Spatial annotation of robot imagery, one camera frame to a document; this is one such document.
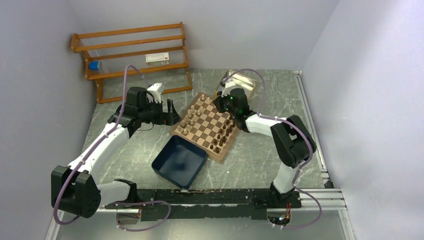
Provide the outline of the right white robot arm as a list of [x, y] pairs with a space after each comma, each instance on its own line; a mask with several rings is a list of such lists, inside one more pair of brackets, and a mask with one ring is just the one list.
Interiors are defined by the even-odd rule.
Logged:
[[270, 188], [270, 202], [282, 207], [289, 200], [300, 170], [310, 162], [316, 143], [298, 115], [271, 117], [250, 109], [242, 88], [219, 91], [213, 100], [218, 112], [229, 113], [238, 129], [271, 137], [281, 164]]

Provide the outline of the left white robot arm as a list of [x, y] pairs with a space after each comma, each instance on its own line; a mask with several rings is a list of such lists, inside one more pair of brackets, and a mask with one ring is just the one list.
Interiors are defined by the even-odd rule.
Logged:
[[130, 87], [126, 101], [120, 104], [96, 140], [67, 166], [56, 166], [51, 172], [51, 205], [77, 217], [90, 218], [99, 207], [120, 202], [126, 208], [139, 201], [137, 185], [125, 179], [100, 184], [99, 171], [142, 126], [172, 126], [181, 120], [173, 101], [168, 99], [163, 111], [162, 83], [148, 88]]

